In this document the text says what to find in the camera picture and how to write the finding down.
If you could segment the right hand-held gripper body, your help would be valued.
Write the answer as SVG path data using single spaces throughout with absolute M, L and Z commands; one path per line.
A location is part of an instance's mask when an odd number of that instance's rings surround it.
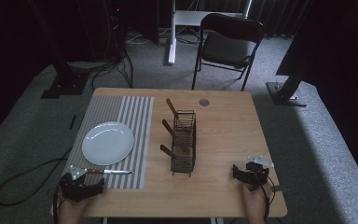
M 245 164 L 245 183 L 251 185 L 252 189 L 257 189 L 268 182 L 269 169 L 274 167 L 275 164 L 263 156 L 249 156 Z

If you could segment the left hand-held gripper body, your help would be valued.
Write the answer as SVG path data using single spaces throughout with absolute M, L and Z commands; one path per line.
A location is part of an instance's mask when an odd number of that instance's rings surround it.
M 59 182 L 64 198 L 78 203 L 88 197 L 84 185 L 86 173 L 86 169 L 70 166 L 69 171 L 62 176 Z

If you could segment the person's right hand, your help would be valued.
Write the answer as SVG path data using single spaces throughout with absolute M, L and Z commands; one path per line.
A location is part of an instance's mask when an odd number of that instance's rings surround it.
M 258 189 L 249 190 L 246 184 L 241 184 L 244 211 L 250 224 L 266 224 L 265 214 L 272 192 L 270 183 Z

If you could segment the white round plate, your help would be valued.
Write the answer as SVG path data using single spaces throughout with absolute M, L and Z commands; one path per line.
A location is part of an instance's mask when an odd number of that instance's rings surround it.
M 87 161 L 96 165 L 112 165 L 125 159 L 133 145 L 132 130 L 121 122 L 109 121 L 88 131 L 81 149 Z

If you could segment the grey striped placemat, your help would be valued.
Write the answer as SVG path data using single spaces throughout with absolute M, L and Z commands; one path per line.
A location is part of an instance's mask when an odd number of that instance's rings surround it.
M 93 96 L 77 133 L 65 168 L 70 166 L 87 169 L 133 171 L 131 175 L 86 174 L 88 185 L 105 180 L 108 189 L 141 189 L 145 184 L 145 167 L 148 153 L 150 126 L 154 99 L 141 96 Z M 112 165 L 96 165 L 85 159 L 82 142 L 85 135 L 95 126 L 116 121 L 127 125 L 133 132 L 134 145 L 130 154 Z

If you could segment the black metal stand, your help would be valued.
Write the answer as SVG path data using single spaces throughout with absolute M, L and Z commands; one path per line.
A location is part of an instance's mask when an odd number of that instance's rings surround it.
M 87 73 L 75 73 L 64 58 L 59 42 L 53 34 L 48 19 L 40 9 L 36 0 L 27 0 L 39 24 L 42 36 L 46 41 L 48 57 L 57 73 L 50 87 L 45 90 L 42 99 L 58 99 L 61 95 L 81 95 L 87 84 Z
M 268 92 L 275 105 L 290 105 L 306 107 L 305 101 L 296 93 L 299 84 L 310 68 L 310 62 L 304 60 L 300 63 L 282 62 L 277 74 L 287 75 L 285 82 L 267 82 Z

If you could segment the black folding chair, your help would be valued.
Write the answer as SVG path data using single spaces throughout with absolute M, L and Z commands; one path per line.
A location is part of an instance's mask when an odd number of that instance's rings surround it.
M 244 91 L 258 47 L 264 38 L 260 21 L 228 16 L 220 13 L 206 15 L 200 22 L 198 46 L 192 90 L 203 65 L 240 72 L 244 77 Z

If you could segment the black equipment tower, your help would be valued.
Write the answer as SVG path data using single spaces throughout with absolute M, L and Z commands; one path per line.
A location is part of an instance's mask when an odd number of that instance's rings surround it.
M 95 61 L 121 58 L 124 0 L 76 0 Z

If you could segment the wooden handled table knife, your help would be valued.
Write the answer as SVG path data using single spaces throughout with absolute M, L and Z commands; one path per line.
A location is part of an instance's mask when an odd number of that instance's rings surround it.
M 104 174 L 104 175 L 131 175 L 133 171 L 123 170 L 106 170 L 106 169 L 86 169 L 87 173 L 91 174 Z

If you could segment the white desk frame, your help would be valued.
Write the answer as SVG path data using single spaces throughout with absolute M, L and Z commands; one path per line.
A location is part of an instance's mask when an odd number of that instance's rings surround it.
M 168 64 L 175 63 L 176 55 L 176 26 L 200 26 L 201 20 L 211 14 L 211 11 L 190 11 L 190 10 L 177 10 L 176 9 L 176 0 L 171 0 L 172 2 L 172 22 L 171 22 L 171 43 L 169 48 L 169 58 Z M 249 16 L 249 11 L 253 0 L 246 0 L 245 8 L 242 13 L 234 12 L 223 12 L 223 15 L 237 17 L 237 18 L 247 18 Z

